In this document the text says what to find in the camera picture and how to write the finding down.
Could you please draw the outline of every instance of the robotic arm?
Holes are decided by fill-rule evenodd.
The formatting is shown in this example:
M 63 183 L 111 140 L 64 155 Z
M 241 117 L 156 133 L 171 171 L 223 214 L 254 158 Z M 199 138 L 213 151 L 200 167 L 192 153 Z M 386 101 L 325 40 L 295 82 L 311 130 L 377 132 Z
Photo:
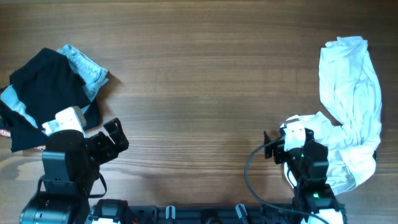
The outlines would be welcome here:
M 69 115 L 68 121 L 81 119 L 78 113 Z M 35 195 L 23 209 L 20 224 L 321 223 L 317 217 L 329 223 L 347 221 L 344 206 L 337 202 L 326 184 L 328 149 L 316 143 L 313 132 L 301 127 L 299 121 L 285 123 L 279 130 L 278 140 L 270 141 L 264 132 L 266 158 L 273 156 L 276 164 L 286 163 L 288 177 L 291 173 L 295 180 L 292 204 L 271 205 L 263 201 L 262 205 L 253 207 L 239 204 L 235 207 L 176 208 L 170 205 L 158 208 L 129 207 L 124 200 L 101 199 L 90 208 L 88 199 L 104 196 L 107 189 L 100 165 L 117 158 L 129 146 L 117 118 L 106 123 L 104 128 L 110 138 L 102 132 L 85 138 L 79 127 L 57 130 L 50 135 L 42 154 L 45 175 L 40 178 Z M 245 169 L 247 184 L 250 160 L 251 157 Z M 91 188 L 98 179 L 104 185 L 105 193 L 92 195 Z M 40 191 L 42 182 L 45 192 Z

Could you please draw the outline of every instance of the table top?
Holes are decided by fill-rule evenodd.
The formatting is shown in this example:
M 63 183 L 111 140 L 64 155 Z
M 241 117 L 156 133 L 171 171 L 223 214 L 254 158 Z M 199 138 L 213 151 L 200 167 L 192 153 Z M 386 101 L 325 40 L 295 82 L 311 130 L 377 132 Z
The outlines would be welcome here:
M 120 119 L 130 148 L 101 167 L 106 198 L 255 204 L 243 169 L 262 132 L 276 138 L 279 124 L 295 114 L 322 111 L 332 119 L 319 100 L 320 49 L 338 36 L 361 35 L 382 90 L 382 143 L 376 173 L 338 199 L 350 223 L 397 221 L 397 3 L 90 2 L 0 5 L 0 82 L 8 85 L 43 47 L 65 44 L 110 71 L 99 107 L 103 121 Z M 0 139 L 2 224 L 17 223 L 43 174 L 40 151 L 12 154 L 10 145 Z M 252 162 L 249 180 L 272 203 L 293 196 L 280 166 L 264 154 Z M 95 183 L 93 193 L 102 191 Z

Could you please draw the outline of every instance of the wooden surface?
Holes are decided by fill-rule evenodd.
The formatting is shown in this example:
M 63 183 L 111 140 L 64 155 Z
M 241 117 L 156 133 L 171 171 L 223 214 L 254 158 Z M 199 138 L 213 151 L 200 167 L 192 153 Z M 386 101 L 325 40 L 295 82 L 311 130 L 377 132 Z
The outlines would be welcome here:
M 327 113 L 319 101 L 320 48 L 361 35 L 382 89 L 382 144 L 376 173 L 338 198 L 350 223 L 396 223 L 398 5 L 322 2 L 0 5 L 1 86 L 41 48 L 72 44 L 112 73 L 98 93 L 103 120 L 118 117 L 130 141 L 101 168 L 106 198 L 255 203 L 243 169 L 262 131 L 276 138 L 289 116 Z M 0 223 L 17 223 L 43 174 L 39 151 L 11 154 L 10 145 L 0 139 Z M 262 158 L 249 172 L 253 187 L 270 202 L 289 202 L 280 167 Z M 102 190 L 97 183 L 93 192 Z

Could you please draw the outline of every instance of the black fabric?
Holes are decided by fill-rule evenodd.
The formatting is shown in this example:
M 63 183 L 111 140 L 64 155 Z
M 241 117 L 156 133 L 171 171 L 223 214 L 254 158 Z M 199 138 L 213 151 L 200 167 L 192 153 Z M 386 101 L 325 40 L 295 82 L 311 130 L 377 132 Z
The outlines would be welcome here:
M 23 116 L 12 111 L 0 101 L 0 129 L 11 133 L 11 151 L 16 152 L 43 146 L 47 143 L 47 135 L 33 127 Z
M 89 130 L 91 128 L 97 127 L 101 122 L 101 114 L 100 108 L 98 107 L 97 98 L 91 102 L 90 107 L 88 107 L 86 113 L 84 113 L 86 118 L 86 126 L 83 127 L 83 130 Z
M 25 103 L 25 112 L 39 127 L 55 119 L 61 110 L 90 104 L 82 88 L 84 82 L 71 70 L 67 57 L 47 48 L 15 71 L 10 84 L 18 99 Z

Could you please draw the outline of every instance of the wood grain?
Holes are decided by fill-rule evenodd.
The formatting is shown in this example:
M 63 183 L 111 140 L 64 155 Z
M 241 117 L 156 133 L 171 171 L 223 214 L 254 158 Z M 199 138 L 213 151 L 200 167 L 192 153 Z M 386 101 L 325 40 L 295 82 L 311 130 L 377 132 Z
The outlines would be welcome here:
M 129 150 L 101 168 L 106 198 L 158 206 L 255 203 L 243 168 L 261 145 L 262 131 L 276 138 L 289 116 L 328 114 L 319 101 L 320 48 L 337 36 L 361 35 L 382 88 L 382 144 L 376 173 L 338 198 L 350 223 L 395 223 L 397 6 L 306 0 L 5 4 L 0 84 L 8 85 L 8 76 L 43 47 L 72 44 L 111 72 L 98 93 L 103 120 L 118 117 L 130 140 Z M 0 223 L 17 223 L 43 174 L 40 152 L 11 154 L 10 144 L 0 139 Z M 253 187 L 270 202 L 289 202 L 280 167 L 263 156 L 249 172 Z M 94 192 L 102 190 L 95 185 Z

